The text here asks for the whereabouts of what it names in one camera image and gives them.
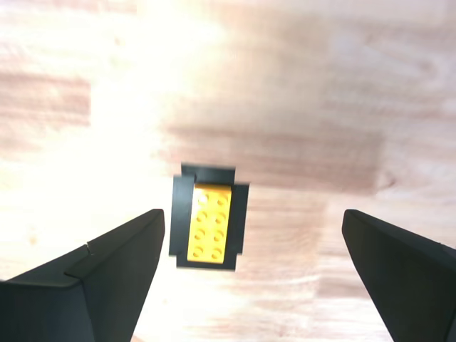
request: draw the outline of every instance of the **wood grain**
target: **wood grain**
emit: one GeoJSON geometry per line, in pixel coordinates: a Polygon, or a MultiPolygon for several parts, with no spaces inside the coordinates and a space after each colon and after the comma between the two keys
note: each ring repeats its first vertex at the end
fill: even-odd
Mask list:
{"type": "Polygon", "coordinates": [[[134,342],[391,341],[356,208],[456,246],[455,5],[0,4],[0,279],[152,207],[181,162],[251,183],[236,272],[163,254],[134,342]]]}

